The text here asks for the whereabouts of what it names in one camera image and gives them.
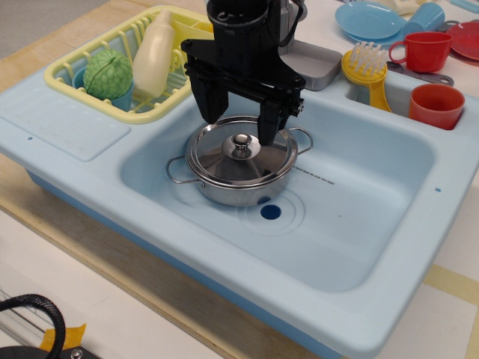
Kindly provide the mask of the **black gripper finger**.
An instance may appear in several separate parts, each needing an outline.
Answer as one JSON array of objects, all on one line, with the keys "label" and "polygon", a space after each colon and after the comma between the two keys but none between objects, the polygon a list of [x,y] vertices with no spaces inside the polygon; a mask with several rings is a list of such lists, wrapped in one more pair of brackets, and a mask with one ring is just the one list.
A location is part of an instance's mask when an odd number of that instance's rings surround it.
[{"label": "black gripper finger", "polygon": [[215,123],[228,109],[228,91],[218,79],[190,75],[192,92],[201,116],[208,124]]},{"label": "black gripper finger", "polygon": [[257,119],[257,134],[261,146],[269,146],[279,131],[284,129],[289,113],[274,102],[265,101],[260,105]]}]

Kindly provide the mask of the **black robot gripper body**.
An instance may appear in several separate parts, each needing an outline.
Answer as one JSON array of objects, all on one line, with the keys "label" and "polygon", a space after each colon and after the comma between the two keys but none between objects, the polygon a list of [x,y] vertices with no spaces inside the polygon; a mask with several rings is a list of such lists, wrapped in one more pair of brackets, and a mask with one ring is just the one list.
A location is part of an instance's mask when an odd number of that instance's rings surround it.
[{"label": "black robot gripper body", "polygon": [[297,116],[305,80],[280,58],[280,1],[209,1],[212,40],[187,39],[186,74],[218,79],[227,91]]}]

